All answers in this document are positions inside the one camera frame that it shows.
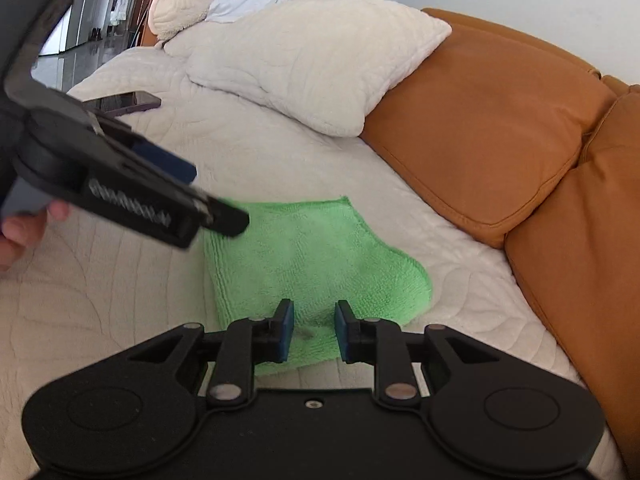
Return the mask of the person's left hand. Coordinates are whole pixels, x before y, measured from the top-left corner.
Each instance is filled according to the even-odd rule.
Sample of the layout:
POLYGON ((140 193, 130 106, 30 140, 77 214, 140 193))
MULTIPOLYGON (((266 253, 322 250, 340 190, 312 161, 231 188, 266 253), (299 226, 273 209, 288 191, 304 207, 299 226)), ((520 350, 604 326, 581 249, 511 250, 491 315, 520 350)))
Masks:
POLYGON ((43 239, 49 219, 64 221, 70 215, 70 205, 59 200, 35 216, 6 218, 1 222, 0 266, 7 271, 27 249, 36 247, 43 239))

